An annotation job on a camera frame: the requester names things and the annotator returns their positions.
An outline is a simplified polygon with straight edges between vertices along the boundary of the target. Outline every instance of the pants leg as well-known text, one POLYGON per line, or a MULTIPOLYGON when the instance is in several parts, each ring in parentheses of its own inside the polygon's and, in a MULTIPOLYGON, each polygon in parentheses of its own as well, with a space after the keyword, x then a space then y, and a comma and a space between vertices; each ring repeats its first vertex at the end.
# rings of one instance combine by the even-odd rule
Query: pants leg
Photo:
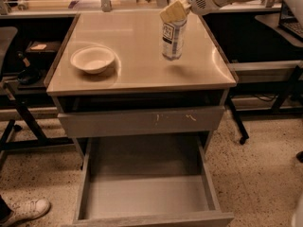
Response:
POLYGON ((11 210, 0 195, 0 220, 9 216, 11 210))

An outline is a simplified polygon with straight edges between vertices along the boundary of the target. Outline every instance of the white bowl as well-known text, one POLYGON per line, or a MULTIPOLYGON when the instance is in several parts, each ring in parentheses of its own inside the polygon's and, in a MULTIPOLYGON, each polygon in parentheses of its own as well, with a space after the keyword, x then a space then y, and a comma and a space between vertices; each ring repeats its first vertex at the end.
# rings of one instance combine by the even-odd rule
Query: white bowl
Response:
POLYGON ((72 65, 89 74, 105 71, 114 60, 115 54, 111 49, 97 45, 79 49, 70 58, 72 65))

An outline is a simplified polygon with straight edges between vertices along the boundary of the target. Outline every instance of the black laptop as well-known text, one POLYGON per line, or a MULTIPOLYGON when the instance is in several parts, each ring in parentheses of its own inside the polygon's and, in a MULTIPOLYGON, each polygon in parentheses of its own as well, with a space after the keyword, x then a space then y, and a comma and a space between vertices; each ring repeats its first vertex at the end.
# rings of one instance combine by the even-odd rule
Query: black laptop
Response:
POLYGON ((282 2, 278 25, 300 41, 303 41, 303 26, 298 23, 285 2, 282 2))

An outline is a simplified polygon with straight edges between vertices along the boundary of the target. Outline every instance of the shoe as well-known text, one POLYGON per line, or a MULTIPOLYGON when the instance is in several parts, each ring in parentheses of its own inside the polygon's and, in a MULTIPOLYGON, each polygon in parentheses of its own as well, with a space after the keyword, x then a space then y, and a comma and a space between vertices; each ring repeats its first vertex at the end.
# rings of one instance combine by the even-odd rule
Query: shoe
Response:
POLYGON ((11 207, 12 212, 10 217, 5 222, 0 223, 0 227, 9 227, 21 220, 31 220, 42 217, 47 213, 49 208, 50 202, 46 199, 14 203, 11 207))

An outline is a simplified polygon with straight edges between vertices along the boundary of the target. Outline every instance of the drawer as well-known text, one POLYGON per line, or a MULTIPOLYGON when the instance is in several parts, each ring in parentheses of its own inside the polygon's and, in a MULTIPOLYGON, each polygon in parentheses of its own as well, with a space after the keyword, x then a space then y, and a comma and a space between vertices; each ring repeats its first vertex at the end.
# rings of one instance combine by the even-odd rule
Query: drawer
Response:
POLYGON ((99 137, 187 131, 213 131, 219 126, 223 106, 175 109, 60 113, 68 137, 99 137))
POLYGON ((91 138, 76 214, 67 226, 222 227, 196 133, 91 138))

